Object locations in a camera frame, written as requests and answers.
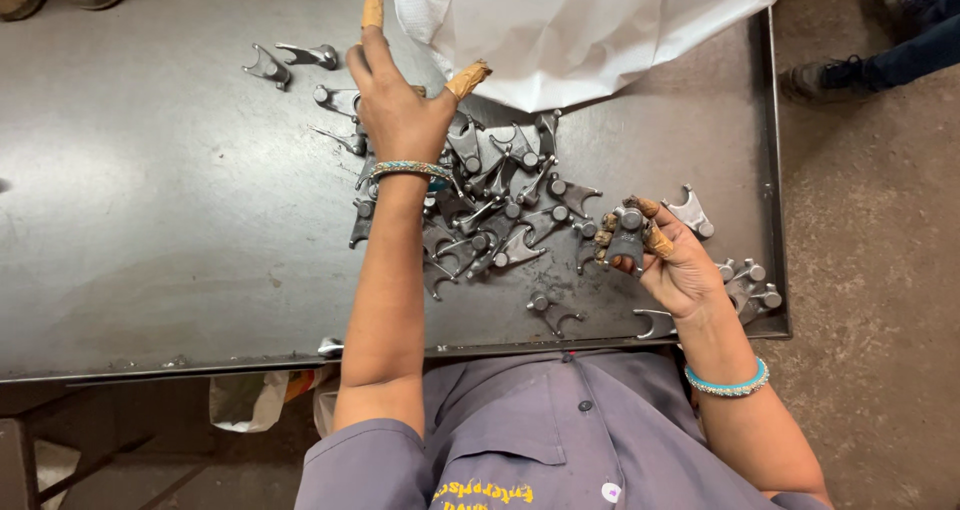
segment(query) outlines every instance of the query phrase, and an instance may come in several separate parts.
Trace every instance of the gray uniform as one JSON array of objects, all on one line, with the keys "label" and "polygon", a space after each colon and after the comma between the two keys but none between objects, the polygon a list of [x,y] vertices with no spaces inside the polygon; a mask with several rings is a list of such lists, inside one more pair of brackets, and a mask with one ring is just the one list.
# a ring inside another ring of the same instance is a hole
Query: gray uniform
[{"label": "gray uniform", "polygon": [[550,352],[434,369],[425,442],[368,419],[306,454],[296,510],[823,510],[767,499],[707,448],[666,357]]}]

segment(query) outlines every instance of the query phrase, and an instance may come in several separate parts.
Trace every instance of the steel table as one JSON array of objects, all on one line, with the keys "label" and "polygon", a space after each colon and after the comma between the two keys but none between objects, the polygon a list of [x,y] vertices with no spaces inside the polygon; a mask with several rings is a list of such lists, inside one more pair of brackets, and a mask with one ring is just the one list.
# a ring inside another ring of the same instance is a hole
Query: steel table
[{"label": "steel table", "polygon": [[[361,5],[124,0],[88,12],[51,0],[0,26],[0,381],[320,361],[321,339],[345,333],[363,258],[364,244],[347,248],[363,160],[306,124],[350,133],[311,94],[354,84],[346,69],[293,66],[281,92],[240,68],[252,43],[279,58],[275,42],[345,51]],[[435,94],[444,79],[392,0],[387,14],[401,72]],[[786,296],[772,59],[764,12],[564,111],[555,170],[604,192],[586,202],[595,217],[631,193],[679,204],[690,183],[716,226],[711,256],[754,258]],[[532,124],[485,99],[461,110],[491,129]],[[440,284],[443,300],[426,298],[428,356],[562,347],[525,309],[534,289],[587,315],[563,326],[577,348],[636,345],[622,339],[643,330],[632,309],[656,303],[626,274],[578,276],[573,242],[558,231],[540,259]],[[786,303],[748,333],[788,338]]]}]

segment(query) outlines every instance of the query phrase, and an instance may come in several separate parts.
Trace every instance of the boot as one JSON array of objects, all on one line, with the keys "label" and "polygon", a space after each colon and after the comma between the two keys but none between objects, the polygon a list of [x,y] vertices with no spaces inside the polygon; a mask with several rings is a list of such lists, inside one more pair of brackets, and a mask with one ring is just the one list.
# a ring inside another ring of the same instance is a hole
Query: boot
[{"label": "boot", "polygon": [[806,105],[858,102],[877,93],[867,86],[863,61],[856,55],[798,65],[776,79],[785,97]]},{"label": "boot", "polygon": [[876,22],[894,44],[917,38],[921,17],[936,0],[860,0],[864,16]]}]

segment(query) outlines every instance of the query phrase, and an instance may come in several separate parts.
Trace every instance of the multicolored bracelet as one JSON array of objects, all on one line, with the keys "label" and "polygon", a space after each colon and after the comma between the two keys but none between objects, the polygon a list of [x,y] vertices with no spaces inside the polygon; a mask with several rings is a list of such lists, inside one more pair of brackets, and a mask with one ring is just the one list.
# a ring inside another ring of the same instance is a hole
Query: multicolored bracelet
[{"label": "multicolored bracelet", "polygon": [[424,163],[423,161],[382,161],[373,166],[369,175],[376,180],[390,173],[428,175],[430,185],[427,187],[427,191],[429,192],[447,189],[453,182],[453,173],[449,169],[436,163]]},{"label": "multicolored bracelet", "polygon": [[720,396],[721,398],[742,398],[744,396],[750,396],[750,394],[760,390],[763,385],[767,383],[767,380],[770,379],[770,369],[767,369],[766,363],[761,360],[759,356],[756,357],[756,376],[743,384],[711,384],[693,374],[693,369],[690,369],[690,366],[683,368],[683,373],[686,375],[686,380],[690,381],[690,386],[701,392]]}]

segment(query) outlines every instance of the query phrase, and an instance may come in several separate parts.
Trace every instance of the person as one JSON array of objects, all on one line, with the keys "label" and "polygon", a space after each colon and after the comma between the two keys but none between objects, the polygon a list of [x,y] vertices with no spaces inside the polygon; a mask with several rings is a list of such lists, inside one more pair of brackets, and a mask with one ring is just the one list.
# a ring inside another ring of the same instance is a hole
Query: person
[{"label": "person", "polygon": [[786,70],[778,77],[784,96],[810,105],[859,101],[960,63],[960,0],[860,0],[860,6],[894,48]]},{"label": "person", "polygon": [[[418,96],[376,25],[346,62],[377,158],[434,163],[453,94]],[[719,270],[693,233],[649,200],[644,211],[674,251],[616,267],[642,264],[640,283],[673,315],[701,389],[702,433],[669,352],[531,353],[424,375],[427,183],[422,173],[380,176],[332,433],[304,458],[296,509],[832,507],[804,434],[764,384],[768,369]],[[721,385],[746,395],[724,396]]]}]

